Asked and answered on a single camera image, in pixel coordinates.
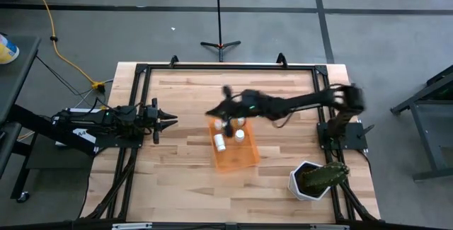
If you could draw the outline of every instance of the white pot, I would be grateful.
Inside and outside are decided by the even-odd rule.
[[[297,167],[294,171],[292,171],[289,175],[289,184],[288,184],[288,188],[289,188],[289,191],[291,191],[291,193],[293,193],[293,195],[299,199],[299,200],[312,200],[312,201],[319,201],[326,193],[328,190],[331,189],[331,187],[327,187],[323,193],[319,196],[319,197],[312,197],[310,195],[306,195],[302,192],[299,191],[299,188],[297,188],[297,182],[296,182],[296,176],[295,176],[295,173],[297,172],[297,170],[299,170],[304,164],[311,164],[313,166],[318,166],[318,167],[321,167],[321,165],[318,165],[317,163],[312,163],[312,162],[308,162],[308,161],[303,161],[299,167]]]

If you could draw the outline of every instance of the microphone stand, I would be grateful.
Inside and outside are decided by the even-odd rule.
[[[219,19],[219,44],[214,44],[210,42],[201,42],[200,44],[203,46],[214,47],[219,51],[219,62],[224,61],[224,49],[233,46],[233,45],[240,45],[241,41],[235,42],[228,42],[223,44],[222,43],[222,22],[220,21],[220,0],[217,0],[217,17]]]

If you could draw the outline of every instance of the wooden tabletop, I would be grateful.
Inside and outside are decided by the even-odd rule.
[[[134,62],[118,63],[108,102],[127,105]],[[348,84],[345,65],[329,64],[331,84]],[[137,101],[140,99],[140,81]],[[302,161],[325,164],[316,133],[316,109],[293,115],[282,129],[250,119],[260,153],[257,166],[218,173],[213,163],[206,110],[222,99],[221,87],[233,93],[251,88],[283,98],[314,92],[308,71],[153,70],[148,103],[178,116],[161,133],[159,145],[146,137],[139,150],[127,220],[129,222],[332,223],[330,193],[318,202],[299,201],[287,189],[289,172]],[[93,163],[82,216],[93,211],[110,188],[118,149],[106,149]],[[344,151],[349,181],[362,204],[379,218],[369,167],[361,154]],[[346,216],[341,191],[340,203]]]

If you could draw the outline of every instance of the concrete floor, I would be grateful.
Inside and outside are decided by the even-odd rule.
[[[215,6],[215,0],[48,0],[58,4],[132,6]],[[40,0],[23,0],[38,4]],[[452,9],[452,0],[323,0],[326,8]],[[315,0],[222,0],[224,6],[316,7]],[[119,61],[216,62],[215,52],[199,41],[217,41],[215,13],[53,11],[60,51],[97,80],[111,79]],[[242,40],[227,62],[274,62],[284,52],[289,62],[326,63],[317,14],[223,13],[224,41]],[[327,15],[335,62],[346,64],[362,86],[373,181],[382,219],[392,223],[453,228],[453,178],[414,183],[412,174],[429,165],[412,117],[394,117],[389,108],[420,89],[452,64],[453,16]],[[0,30],[43,38],[39,55],[78,89],[88,82],[55,56],[44,11],[1,10]],[[38,114],[76,104],[73,96],[39,63],[18,99]],[[0,180],[0,225],[75,219],[86,189],[87,172],[34,172],[27,182],[32,197],[16,204],[8,196],[21,164],[10,160]]]

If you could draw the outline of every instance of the orange transparent bin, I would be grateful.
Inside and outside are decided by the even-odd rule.
[[[216,119],[209,119],[209,129],[211,136],[211,145],[214,150],[215,166],[218,171],[232,171],[240,168],[254,166],[260,162],[260,155],[255,143],[255,137],[249,121],[246,121],[242,126],[245,137],[242,142],[237,142],[234,137],[228,138],[224,135],[223,130],[216,130],[214,127],[214,121]],[[237,122],[232,124],[233,134],[238,130]],[[223,134],[225,141],[225,150],[217,151],[215,146],[214,135]]]

